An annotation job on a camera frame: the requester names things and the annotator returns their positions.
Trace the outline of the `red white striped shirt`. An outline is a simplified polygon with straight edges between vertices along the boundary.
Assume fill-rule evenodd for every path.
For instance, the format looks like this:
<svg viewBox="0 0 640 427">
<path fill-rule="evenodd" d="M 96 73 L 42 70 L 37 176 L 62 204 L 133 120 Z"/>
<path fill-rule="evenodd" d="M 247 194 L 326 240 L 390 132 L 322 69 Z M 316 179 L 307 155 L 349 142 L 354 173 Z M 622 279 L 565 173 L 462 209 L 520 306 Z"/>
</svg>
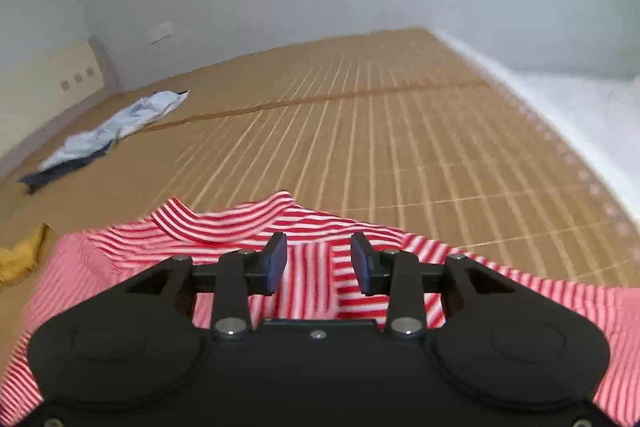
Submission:
<svg viewBox="0 0 640 427">
<path fill-rule="evenodd" d="M 298 205 L 288 192 L 214 213 L 195 213 L 171 198 L 138 221 L 62 236 L 23 313 L 23 332 L 1 385 L 1 422 L 13 426 L 42 401 L 27 359 L 35 329 L 55 314 L 133 277 L 171 256 L 213 263 L 228 251 L 259 248 L 276 232 L 288 236 L 288 262 L 272 297 L 250 298 L 254 322 L 270 319 L 373 319 L 382 323 L 388 300 L 366 297 L 350 265 L 349 239 L 362 232 L 372 245 L 409 251 L 421 261 L 442 263 L 454 247 L 401 229 L 358 222 Z M 614 421 L 639 419 L 639 291 L 554 281 L 475 261 L 597 324 L 611 347 L 611 362 L 596 394 Z"/>
</svg>

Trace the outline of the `dark navy garment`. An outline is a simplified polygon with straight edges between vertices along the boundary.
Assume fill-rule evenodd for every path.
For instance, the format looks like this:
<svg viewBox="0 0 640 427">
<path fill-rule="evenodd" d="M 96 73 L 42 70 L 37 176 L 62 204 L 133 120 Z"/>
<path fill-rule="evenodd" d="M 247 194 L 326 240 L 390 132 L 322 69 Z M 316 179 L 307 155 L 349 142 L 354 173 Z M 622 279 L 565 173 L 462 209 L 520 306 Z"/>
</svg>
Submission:
<svg viewBox="0 0 640 427">
<path fill-rule="evenodd" d="M 26 174 L 26 176 L 18 179 L 17 182 L 26 187 L 27 194 L 35 194 L 48 184 L 63 178 L 63 176 L 87 167 L 96 159 L 105 156 L 114 146 L 115 142 L 112 141 L 86 157 L 66 160 L 42 171 Z"/>
</svg>

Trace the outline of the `white mattress edge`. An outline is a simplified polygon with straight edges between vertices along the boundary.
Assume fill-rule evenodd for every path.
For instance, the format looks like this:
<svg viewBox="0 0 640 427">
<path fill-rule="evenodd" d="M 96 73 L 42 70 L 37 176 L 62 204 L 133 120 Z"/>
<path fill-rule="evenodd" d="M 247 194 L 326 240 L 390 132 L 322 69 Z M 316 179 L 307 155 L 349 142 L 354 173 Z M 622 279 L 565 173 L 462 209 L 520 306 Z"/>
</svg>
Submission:
<svg viewBox="0 0 640 427">
<path fill-rule="evenodd" d="M 639 220 L 639 80 L 517 72 L 445 31 L 435 35 L 531 107 Z"/>
</svg>

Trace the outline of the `beige bed headboard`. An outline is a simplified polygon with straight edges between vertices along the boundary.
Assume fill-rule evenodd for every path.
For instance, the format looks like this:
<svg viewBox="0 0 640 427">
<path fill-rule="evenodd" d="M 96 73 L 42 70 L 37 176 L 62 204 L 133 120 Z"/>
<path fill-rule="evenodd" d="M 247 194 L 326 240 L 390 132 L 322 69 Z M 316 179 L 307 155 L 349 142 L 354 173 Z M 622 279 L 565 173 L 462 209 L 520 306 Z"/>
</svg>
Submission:
<svg viewBox="0 0 640 427">
<path fill-rule="evenodd" d="M 66 43 L 2 72 L 2 176 L 119 90 L 115 66 L 95 38 Z"/>
</svg>

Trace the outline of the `light blue white garment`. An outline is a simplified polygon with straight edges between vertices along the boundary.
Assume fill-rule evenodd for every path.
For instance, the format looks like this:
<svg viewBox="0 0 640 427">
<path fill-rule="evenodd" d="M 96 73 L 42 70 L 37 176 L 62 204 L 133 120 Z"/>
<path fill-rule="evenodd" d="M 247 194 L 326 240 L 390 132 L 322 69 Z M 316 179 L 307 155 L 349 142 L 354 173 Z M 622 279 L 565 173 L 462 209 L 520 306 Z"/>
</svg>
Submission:
<svg viewBox="0 0 640 427">
<path fill-rule="evenodd" d="M 140 98 L 98 127 L 69 136 L 61 147 L 40 164 L 38 171 L 43 172 L 67 161 L 87 158 L 102 148 L 127 138 L 148 124 L 164 118 L 186 101 L 189 94 L 189 90 L 158 91 Z"/>
</svg>

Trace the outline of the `yellow striped shirt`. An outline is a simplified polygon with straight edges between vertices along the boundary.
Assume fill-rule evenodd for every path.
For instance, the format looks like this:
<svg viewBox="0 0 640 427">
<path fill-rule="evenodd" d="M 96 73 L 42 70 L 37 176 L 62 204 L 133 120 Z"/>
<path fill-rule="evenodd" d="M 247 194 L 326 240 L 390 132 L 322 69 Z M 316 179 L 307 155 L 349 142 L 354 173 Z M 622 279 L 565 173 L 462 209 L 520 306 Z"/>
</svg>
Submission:
<svg viewBox="0 0 640 427">
<path fill-rule="evenodd" d="M 2 286 L 21 283 L 35 272 L 47 257 L 56 235 L 50 225 L 40 223 L 32 234 L 11 248 L 1 248 L 0 282 Z"/>
</svg>

